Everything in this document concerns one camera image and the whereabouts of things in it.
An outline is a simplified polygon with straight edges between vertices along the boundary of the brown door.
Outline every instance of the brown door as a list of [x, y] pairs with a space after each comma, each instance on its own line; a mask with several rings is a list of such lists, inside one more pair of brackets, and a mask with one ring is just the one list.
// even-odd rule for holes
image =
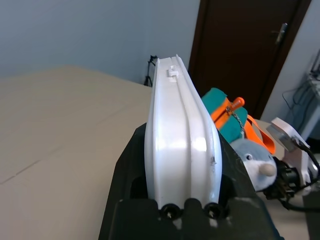
[[215, 87], [231, 101], [243, 97], [255, 117], [282, 45], [278, 33], [292, 22], [300, 1], [206, 0], [205, 10], [199, 10], [197, 28], [202, 15], [202, 30], [195, 34], [201, 36], [195, 36], [189, 69], [199, 95]]

